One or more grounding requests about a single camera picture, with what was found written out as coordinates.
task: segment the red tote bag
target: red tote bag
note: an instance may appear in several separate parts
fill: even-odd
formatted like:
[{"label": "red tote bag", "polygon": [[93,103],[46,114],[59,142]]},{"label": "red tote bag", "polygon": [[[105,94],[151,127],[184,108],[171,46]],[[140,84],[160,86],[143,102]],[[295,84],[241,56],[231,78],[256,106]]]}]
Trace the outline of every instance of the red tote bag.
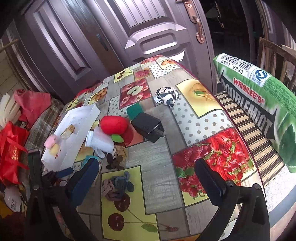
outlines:
[{"label": "red tote bag", "polygon": [[28,136],[27,130],[13,125],[10,121],[0,131],[0,180],[5,185],[9,182],[19,184],[18,167],[28,169],[19,162],[21,152],[28,152],[23,147]]}]

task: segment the white paper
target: white paper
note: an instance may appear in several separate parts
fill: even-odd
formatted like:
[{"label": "white paper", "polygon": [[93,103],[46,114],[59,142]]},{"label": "white paper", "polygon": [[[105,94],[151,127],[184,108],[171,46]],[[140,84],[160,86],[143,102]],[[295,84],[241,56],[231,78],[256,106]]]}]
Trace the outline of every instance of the white paper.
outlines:
[{"label": "white paper", "polygon": [[[72,167],[87,132],[99,114],[100,110],[95,105],[82,106],[67,112],[54,132],[60,145],[58,156],[50,155],[49,149],[46,149],[41,158],[48,171],[57,172]],[[74,132],[66,140],[61,139],[61,133],[71,124],[75,126]]]}]

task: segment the red bag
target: red bag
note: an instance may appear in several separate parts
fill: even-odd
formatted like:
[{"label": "red bag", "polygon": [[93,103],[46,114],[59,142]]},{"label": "red bag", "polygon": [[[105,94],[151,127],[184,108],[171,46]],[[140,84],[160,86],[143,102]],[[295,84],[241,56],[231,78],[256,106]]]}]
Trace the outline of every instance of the red bag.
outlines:
[{"label": "red bag", "polygon": [[23,147],[28,136],[27,130],[13,125],[10,121],[0,131],[0,180],[5,185],[9,184],[7,181],[19,184],[18,167],[28,169],[19,162],[21,151],[28,152]]},{"label": "red bag", "polygon": [[13,95],[15,101],[21,106],[19,120],[27,123],[31,129],[38,117],[51,105],[50,94],[26,90],[16,90]]}]

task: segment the green sponge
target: green sponge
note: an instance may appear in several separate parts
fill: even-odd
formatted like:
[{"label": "green sponge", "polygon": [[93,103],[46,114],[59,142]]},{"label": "green sponge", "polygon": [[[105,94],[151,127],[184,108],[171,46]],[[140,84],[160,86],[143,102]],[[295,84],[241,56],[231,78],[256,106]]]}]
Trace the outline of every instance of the green sponge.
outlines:
[{"label": "green sponge", "polygon": [[143,110],[139,103],[135,103],[134,105],[128,107],[126,112],[130,121],[132,121],[139,113],[143,112]]}]

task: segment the white label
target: white label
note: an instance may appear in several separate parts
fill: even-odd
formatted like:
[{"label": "white label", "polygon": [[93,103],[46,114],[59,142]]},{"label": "white label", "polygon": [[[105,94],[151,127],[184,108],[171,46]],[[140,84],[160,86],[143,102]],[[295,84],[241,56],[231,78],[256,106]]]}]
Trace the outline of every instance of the white label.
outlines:
[{"label": "white label", "polygon": [[225,53],[220,54],[216,61],[250,79],[260,87],[262,87],[265,81],[271,76],[257,66]]}]

